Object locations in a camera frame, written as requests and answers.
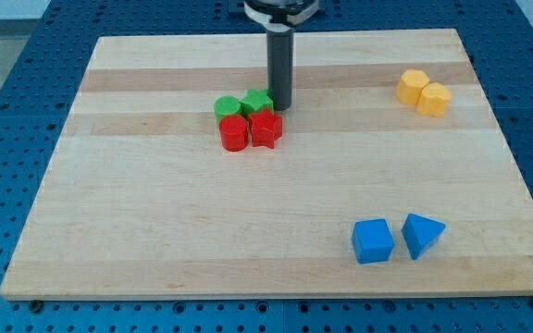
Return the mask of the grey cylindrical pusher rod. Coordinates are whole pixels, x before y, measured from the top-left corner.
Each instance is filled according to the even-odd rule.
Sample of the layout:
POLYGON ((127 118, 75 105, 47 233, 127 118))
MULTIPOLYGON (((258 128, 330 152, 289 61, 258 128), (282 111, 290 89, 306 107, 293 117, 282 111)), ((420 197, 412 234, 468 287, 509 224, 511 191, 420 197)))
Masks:
POLYGON ((268 95, 277 111, 292 102, 294 29, 277 24, 266 30, 268 95))

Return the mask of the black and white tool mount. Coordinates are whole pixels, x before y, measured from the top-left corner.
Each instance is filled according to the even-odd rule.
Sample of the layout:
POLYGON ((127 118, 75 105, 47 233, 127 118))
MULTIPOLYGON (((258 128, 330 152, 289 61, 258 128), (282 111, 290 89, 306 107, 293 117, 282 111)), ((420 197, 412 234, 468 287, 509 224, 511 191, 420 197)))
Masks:
POLYGON ((299 26, 318 11, 317 0, 244 0, 246 16, 262 25, 299 26))

